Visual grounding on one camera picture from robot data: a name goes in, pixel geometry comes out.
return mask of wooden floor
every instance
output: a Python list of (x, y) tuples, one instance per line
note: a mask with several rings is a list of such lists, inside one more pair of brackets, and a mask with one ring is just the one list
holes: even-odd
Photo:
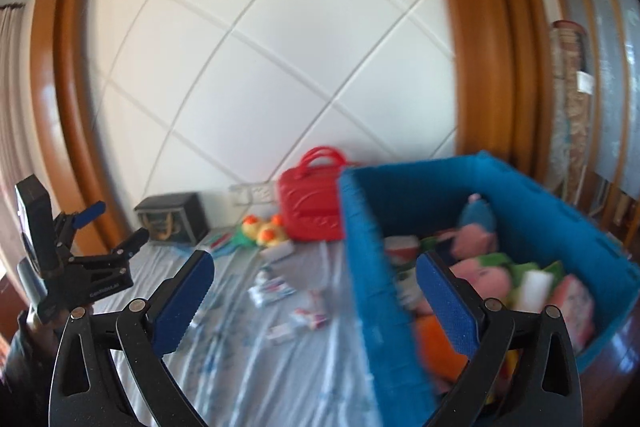
[[(640, 235), (630, 247), (640, 264)], [(580, 377), (585, 427), (623, 427), (640, 415), (640, 304)]]

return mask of curtain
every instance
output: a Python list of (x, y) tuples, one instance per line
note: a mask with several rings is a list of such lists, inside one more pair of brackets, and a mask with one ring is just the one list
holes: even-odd
[(0, 7), (0, 260), (24, 296), (16, 266), (24, 257), (14, 185), (33, 172), (20, 103), (19, 44), (22, 6)]

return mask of sleeve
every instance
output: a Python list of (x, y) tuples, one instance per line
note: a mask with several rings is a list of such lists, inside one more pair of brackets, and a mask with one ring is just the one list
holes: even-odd
[(31, 341), (26, 322), (27, 313), (20, 313), (4, 367), (2, 393), (24, 425), (47, 427), (54, 360)]

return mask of white wall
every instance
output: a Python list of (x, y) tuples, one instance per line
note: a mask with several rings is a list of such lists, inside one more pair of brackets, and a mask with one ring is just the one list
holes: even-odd
[(453, 154), (445, 0), (89, 0), (95, 128), (123, 204), (276, 179), (318, 144), (366, 163)]

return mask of wall outlet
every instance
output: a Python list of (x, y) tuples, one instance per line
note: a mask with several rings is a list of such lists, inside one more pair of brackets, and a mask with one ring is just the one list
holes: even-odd
[(231, 185), (229, 194), (235, 206), (275, 202), (275, 193), (271, 182)]
[(251, 202), (253, 204), (273, 203), (275, 201), (273, 184), (267, 182), (255, 183), (249, 186), (251, 190)]
[(235, 206), (247, 206), (251, 204), (251, 188), (249, 185), (231, 185), (229, 195)]

